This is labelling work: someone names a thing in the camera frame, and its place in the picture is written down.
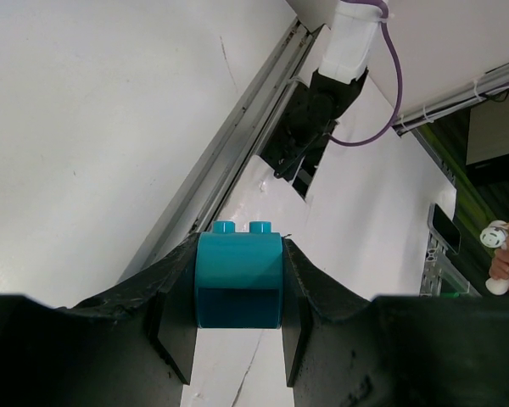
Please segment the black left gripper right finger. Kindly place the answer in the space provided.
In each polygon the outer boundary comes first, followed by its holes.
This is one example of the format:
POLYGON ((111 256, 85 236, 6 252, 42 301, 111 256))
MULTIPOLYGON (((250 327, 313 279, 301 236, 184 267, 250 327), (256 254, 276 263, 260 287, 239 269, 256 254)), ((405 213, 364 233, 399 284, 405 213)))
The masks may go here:
POLYGON ((509 297, 366 300, 282 243, 298 406, 509 406, 509 297))

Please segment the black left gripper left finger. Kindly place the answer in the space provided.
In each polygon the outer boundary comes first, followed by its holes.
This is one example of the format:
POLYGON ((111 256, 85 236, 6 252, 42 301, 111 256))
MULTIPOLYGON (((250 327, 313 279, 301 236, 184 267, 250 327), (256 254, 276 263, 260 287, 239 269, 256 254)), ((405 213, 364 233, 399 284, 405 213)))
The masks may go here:
POLYGON ((199 235, 72 308, 0 294, 0 406, 178 406, 197 337, 199 235))

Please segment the person hand with controller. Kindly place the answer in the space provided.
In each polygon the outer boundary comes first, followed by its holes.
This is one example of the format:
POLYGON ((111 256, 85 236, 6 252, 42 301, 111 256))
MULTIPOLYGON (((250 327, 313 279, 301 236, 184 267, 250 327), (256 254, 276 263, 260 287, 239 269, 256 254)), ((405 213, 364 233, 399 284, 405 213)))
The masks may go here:
POLYGON ((494 220, 480 233, 480 242, 495 250, 489 279, 485 282, 490 293, 501 296, 509 293, 509 221, 494 220))

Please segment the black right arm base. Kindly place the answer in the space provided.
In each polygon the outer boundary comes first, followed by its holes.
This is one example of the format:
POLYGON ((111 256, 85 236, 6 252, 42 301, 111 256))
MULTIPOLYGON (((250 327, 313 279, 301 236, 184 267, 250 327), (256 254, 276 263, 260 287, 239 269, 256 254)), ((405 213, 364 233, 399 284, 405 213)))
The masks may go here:
POLYGON ((333 120, 315 130, 305 119, 307 102, 308 87, 299 82, 260 153, 273 169, 274 177, 284 179, 302 198, 306 197, 337 126, 333 120))

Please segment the smartphone on frame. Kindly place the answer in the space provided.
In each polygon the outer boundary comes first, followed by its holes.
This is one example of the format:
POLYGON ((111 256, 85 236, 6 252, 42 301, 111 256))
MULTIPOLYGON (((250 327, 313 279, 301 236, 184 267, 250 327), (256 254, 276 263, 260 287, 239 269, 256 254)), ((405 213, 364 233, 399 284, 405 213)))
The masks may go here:
POLYGON ((452 254, 459 254, 461 233, 451 218, 437 203, 432 203, 428 211, 428 229, 435 241, 452 254))

